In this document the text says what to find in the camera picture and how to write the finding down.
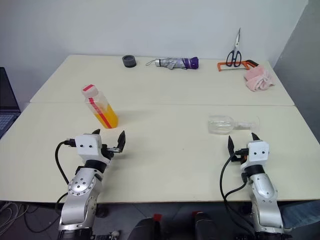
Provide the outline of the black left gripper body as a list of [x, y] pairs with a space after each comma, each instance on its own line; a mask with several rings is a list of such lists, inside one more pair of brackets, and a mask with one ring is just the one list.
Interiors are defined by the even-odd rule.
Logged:
[[118, 147], [108, 147], [106, 144], [102, 144], [101, 154], [104, 158], [111, 160], [115, 153], [120, 153], [120, 148]]

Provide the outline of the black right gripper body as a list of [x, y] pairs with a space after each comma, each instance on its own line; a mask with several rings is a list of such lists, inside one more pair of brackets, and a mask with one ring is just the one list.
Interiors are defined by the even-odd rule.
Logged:
[[232, 149], [230, 151], [230, 156], [231, 156], [231, 162], [245, 163], [248, 157], [248, 148], [241, 148], [236, 151]]

